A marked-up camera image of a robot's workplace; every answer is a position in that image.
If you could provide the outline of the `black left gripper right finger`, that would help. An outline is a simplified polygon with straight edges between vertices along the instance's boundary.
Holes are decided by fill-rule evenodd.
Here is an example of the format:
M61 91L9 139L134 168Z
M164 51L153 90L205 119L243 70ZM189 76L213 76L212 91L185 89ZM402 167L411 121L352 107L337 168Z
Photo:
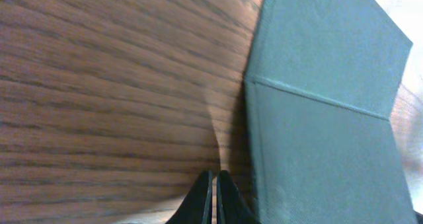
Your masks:
M217 224L260 224L226 170L217 176L216 208Z

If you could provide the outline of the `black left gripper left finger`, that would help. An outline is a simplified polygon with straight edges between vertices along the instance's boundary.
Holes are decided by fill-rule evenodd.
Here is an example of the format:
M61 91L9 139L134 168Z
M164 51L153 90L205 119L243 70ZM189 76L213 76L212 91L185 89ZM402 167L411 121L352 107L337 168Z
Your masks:
M211 224L212 180L211 171L202 172L166 224Z

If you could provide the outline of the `dark green gift box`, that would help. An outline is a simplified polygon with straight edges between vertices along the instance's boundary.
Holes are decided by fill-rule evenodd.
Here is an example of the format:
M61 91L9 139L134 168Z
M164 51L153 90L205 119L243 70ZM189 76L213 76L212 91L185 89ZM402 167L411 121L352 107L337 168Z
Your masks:
M416 222L389 121L411 47L376 0L263 0L245 74L260 222Z

